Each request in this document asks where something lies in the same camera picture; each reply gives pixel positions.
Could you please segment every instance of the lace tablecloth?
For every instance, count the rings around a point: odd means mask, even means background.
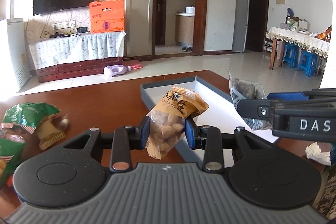
[[[35,69],[124,55],[125,32],[82,33],[48,38],[29,45]]]
[[[277,38],[279,40],[287,41],[305,48],[307,51],[314,52],[319,56],[328,57],[330,43],[315,37],[276,27],[272,27],[266,37],[269,39]]]

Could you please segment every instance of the tiled floor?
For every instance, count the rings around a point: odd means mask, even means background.
[[[39,84],[37,78],[33,77],[16,95],[206,69],[224,78],[228,77],[228,70],[230,70],[234,78],[261,83],[267,94],[275,91],[290,92],[320,87],[321,75],[307,77],[302,70],[291,69],[287,64],[283,67],[274,66],[274,70],[271,71],[268,65],[269,55],[261,52],[162,58],[142,62],[143,68],[111,78],[105,78],[104,75],[91,75]]]
[[[181,53],[181,48],[178,45],[155,46],[155,55]]]

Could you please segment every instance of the screw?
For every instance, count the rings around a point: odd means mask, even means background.
[[[219,162],[211,161],[205,165],[205,168],[209,171],[217,171],[222,168],[222,165]]]
[[[117,161],[112,165],[112,168],[118,171],[123,171],[129,168],[129,164],[124,161]]]

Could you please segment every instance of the orange box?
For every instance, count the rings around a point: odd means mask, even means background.
[[[118,32],[125,30],[125,1],[107,0],[90,3],[91,32]]]

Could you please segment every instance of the crumpled tissue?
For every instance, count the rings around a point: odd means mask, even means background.
[[[330,151],[321,153],[321,149],[317,142],[306,147],[306,155],[308,159],[315,160],[323,165],[331,165]]]

